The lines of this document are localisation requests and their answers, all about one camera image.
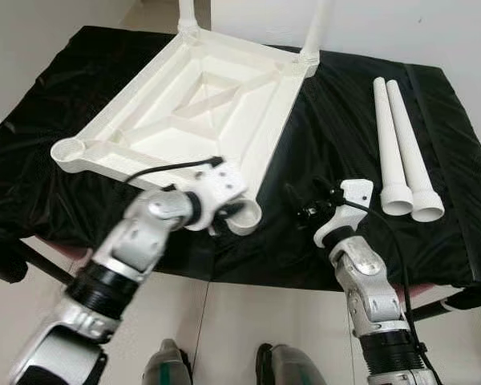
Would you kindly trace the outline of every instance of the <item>white wall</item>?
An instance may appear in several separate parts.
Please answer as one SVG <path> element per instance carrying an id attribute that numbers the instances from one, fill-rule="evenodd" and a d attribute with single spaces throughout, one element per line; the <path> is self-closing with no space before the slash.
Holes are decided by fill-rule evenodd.
<path id="1" fill-rule="evenodd" d="M 302 46 L 315 0 L 212 0 L 212 30 Z M 481 0 L 337 0 L 323 48 L 441 67 L 481 141 Z"/>
<path id="2" fill-rule="evenodd" d="M 134 0 L 0 0 L 0 118 L 84 25 L 118 26 Z"/>

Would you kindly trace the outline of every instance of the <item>floor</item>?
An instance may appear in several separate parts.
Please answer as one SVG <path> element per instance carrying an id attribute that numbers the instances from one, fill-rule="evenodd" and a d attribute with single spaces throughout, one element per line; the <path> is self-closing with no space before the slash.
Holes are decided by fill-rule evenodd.
<path id="1" fill-rule="evenodd" d="M 72 273 L 78 268 L 35 240 L 29 245 Z M 12 360 L 61 289 L 36 269 L 30 269 L 24 285 L 6 286 L 7 303 L 16 303 L 17 298 L 21 303 L 28 303 L 29 297 L 37 299 L 28 312 L 21 303 L 11 309 L 0 302 L 9 315 L 5 322 L 0 321 L 0 338 L 5 336 L 9 341 L 7 348 L 2 344 L 2 355 Z M 413 305 L 455 291 L 440 286 L 414 298 Z M 481 385 L 481 309 L 444 314 L 417 326 L 446 385 Z M 21 331 L 17 338 L 15 328 Z M 149 358 L 164 338 L 174 338 L 188 352 L 195 385 L 254 384 L 255 354 L 263 342 L 302 349 L 328 385 L 362 385 L 368 372 L 351 328 L 342 293 L 208 283 L 153 274 L 127 308 L 114 339 L 105 346 L 109 363 L 101 383 L 141 384 Z M 6 365 L 0 367 L 0 375 L 5 369 Z"/>

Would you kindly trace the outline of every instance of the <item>wrinkled fabric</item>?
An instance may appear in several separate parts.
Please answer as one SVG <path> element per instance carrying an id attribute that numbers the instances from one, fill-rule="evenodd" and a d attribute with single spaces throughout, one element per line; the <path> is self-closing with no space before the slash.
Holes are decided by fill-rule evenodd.
<path id="1" fill-rule="evenodd" d="M 92 172 L 68 174 L 50 157 L 57 140 L 76 135 L 170 41 L 171 35 L 84 27 L 36 79 L 0 124 L 0 241 L 38 234 L 62 245 L 96 247 L 137 188 Z M 293 184 L 312 198 L 313 176 L 374 182 L 382 190 L 372 82 L 396 79 L 435 190 L 446 209 L 436 222 L 388 217 L 413 283 L 481 282 L 481 146 L 443 72 L 357 55 L 321 53 L 282 132 L 258 194 L 264 210 L 248 237 L 223 232 L 171 235 L 157 269 L 218 282 L 304 289 L 339 286 L 324 253 L 299 230 L 285 203 Z M 401 266 L 378 218 L 359 233 L 386 261 L 392 282 Z"/>

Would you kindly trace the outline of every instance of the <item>white plastic leg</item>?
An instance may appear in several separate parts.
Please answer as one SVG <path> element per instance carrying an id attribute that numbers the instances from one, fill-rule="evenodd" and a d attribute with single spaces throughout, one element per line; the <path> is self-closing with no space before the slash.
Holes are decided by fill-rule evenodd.
<path id="1" fill-rule="evenodd" d="M 405 215 L 411 213 L 413 196 L 410 188 L 406 185 L 404 170 L 402 169 L 401 154 L 399 153 L 384 78 L 374 80 L 374 102 L 376 104 L 379 157 L 383 179 L 382 209 L 388 215 Z"/>
<path id="2" fill-rule="evenodd" d="M 440 196 L 433 190 L 424 159 L 418 147 L 417 138 L 411 127 L 410 117 L 402 100 L 399 85 L 395 80 L 386 84 L 390 108 L 394 117 L 402 164 L 406 181 L 414 197 L 412 218 L 417 222 L 432 222 L 441 218 L 445 212 Z"/>
<path id="3" fill-rule="evenodd" d="M 198 22 L 194 14 L 194 0 L 179 0 L 180 20 L 178 20 L 178 31 L 182 33 L 196 33 Z"/>
<path id="4" fill-rule="evenodd" d="M 82 161 L 85 151 L 86 145 L 80 139 L 67 138 L 54 144 L 50 154 L 65 172 L 76 173 L 85 169 Z"/>
<path id="5" fill-rule="evenodd" d="M 257 229 L 262 219 L 262 209 L 256 201 L 241 198 L 236 202 L 244 203 L 244 208 L 226 220 L 226 225 L 232 233 L 240 236 L 251 234 Z"/>
<path id="6" fill-rule="evenodd" d="M 319 66 L 319 50 L 325 29 L 326 9 L 328 0 L 317 0 L 317 6 L 313 13 L 312 22 L 306 35 L 305 44 L 299 54 L 300 61 L 311 65 L 306 77 L 315 75 Z"/>

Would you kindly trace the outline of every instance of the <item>table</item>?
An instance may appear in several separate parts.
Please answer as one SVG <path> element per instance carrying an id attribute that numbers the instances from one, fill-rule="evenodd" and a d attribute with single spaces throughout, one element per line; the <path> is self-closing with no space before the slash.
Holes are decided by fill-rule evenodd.
<path id="1" fill-rule="evenodd" d="M 91 172 L 66 174 L 51 145 L 74 136 L 172 38 L 168 34 L 85 26 L 36 79 L 0 124 L 0 261 L 9 244 L 37 234 L 62 245 L 96 247 L 139 190 Z M 321 53 L 282 133 L 258 194 L 264 210 L 249 237 L 206 232 L 172 234 L 157 269 L 217 282 L 340 290 L 285 203 L 292 183 L 310 198 L 313 176 L 382 181 L 372 81 L 396 79 L 445 216 L 429 224 L 388 217 L 414 284 L 481 287 L 481 145 L 442 70 L 335 52 Z M 118 199 L 111 202 L 111 190 Z M 114 215 L 104 213 L 115 208 Z M 389 279 L 401 266 L 386 228 L 368 216 L 360 233 L 383 257 Z"/>

